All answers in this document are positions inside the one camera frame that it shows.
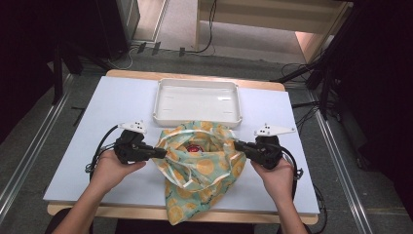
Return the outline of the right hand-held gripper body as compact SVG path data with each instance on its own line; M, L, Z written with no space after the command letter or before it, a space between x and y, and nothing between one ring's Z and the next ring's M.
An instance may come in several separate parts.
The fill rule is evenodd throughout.
M250 147L252 155L248 158L268 170L273 169L281 158L286 159L288 163L295 167L294 157L285 147L281 146L279 140L280 135L294 132L294 128L265 124L254 132L255 142Z

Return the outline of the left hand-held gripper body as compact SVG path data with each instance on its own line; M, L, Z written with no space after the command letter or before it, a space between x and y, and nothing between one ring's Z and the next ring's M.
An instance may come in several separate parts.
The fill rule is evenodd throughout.
M115 141L114 151L122 164L148 161L154 155L153 147L143 141L147 130L142 121L122 123L118 127L123 131Z

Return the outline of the orange-print green cloth bag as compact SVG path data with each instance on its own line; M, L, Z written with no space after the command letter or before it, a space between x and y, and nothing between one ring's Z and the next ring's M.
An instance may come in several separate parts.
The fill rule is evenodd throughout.
M237 151L233 131L221 124L192 121L161 132L157 146L167 151L155 165L165 177L169 223L176 225L208 211L234 185L246 156ZM191 153L190 144L204 151Z

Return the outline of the white plastic tray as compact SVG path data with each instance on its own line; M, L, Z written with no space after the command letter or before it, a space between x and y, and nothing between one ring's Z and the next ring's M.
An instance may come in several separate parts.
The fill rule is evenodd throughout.
M233 82L162 79L152 116L163 127L209 121L235 128L243 120L239 87Z

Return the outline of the person's left hand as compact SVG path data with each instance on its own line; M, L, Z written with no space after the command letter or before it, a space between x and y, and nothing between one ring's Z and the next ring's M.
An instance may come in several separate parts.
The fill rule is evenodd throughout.
M105 151L97 161L87 190L94 196L104 196L126 176L140 170L145 165L145 162L122 164L113 150Z

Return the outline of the person's right hand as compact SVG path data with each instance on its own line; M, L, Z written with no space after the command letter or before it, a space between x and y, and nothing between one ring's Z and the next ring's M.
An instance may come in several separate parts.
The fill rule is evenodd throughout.
M264 187L276 204L291 203L293 167L284 159L271 170L252 162L253 169L263 180Z

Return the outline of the person's dark clothed legs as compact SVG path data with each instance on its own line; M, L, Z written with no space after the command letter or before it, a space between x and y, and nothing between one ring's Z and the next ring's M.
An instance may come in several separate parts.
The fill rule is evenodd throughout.
M254 234L250 223L184 222L175 226L164 220L119 219L109 234Z

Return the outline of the black metal stand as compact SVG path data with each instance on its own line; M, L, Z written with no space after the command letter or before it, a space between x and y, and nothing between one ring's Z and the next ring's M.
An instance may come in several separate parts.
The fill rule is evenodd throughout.
M83 66L79 56L87 58L104 71L111 69L110 65L79 45L70 41L58 40L54 46L53 73L55 93L53 105L56 105L63 96L62 64L65 63L70 73L80 74Z

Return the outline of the black tripod stand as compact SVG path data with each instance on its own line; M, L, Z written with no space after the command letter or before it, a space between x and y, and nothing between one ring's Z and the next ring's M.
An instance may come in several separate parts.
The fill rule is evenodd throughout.
M351 31L355 28L355 23L364 0L349 0L349 2L353 6L350 14L319 58L298 70L283 75L281 78L273 79L273 82L283 84L306 72L311 72L310 77L306 81L306 87L309 90L314 90L319 84L322 84L318 108L324 119L327 119L328 93L333 83L333 66L344 53L345 45L350 41Z

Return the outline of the black cabinet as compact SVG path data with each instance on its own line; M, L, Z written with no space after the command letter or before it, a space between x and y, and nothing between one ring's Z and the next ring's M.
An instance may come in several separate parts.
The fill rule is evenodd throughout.
M137 0L94 0L103 29L107 56L114 59L131 47L140 12Z

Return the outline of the light wooden desk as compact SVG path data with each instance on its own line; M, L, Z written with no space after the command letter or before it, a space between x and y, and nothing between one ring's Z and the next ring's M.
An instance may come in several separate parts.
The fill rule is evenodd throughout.
M216 22L294 31L306 62L336 33L351 0L217 0Z

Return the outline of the metal floor rail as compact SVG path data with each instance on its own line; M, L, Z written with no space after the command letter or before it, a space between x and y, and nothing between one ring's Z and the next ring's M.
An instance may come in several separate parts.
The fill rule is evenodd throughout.
M34 162L36 161L38 154L45 143L47 137L49 136L50 131L57 118L60 115L60 112L71 93L72 85L74 82L74 75L68 74L63 79L63 94L62 97L56 104L53 104L48 113L43 120L42 124L38 128L35 136L33 137L30 144L26 147L26 150L19 161L14 173L6 184L4 190L0 194L0 224L3 222L9 209L14 203L19 190L21 189L29 171L31 170Z
M352 221L357 228L357 233L373 234L373 229L367 216L366 208L362 203L360 193L357 191L357 187L351 177L351 173L346 166L346 162L339 148L337 139L333 134L331 125L328 120L324 119L319 110L315 113L315 116L322 138L325 142L336 179L343 193L346 209L352 217Z

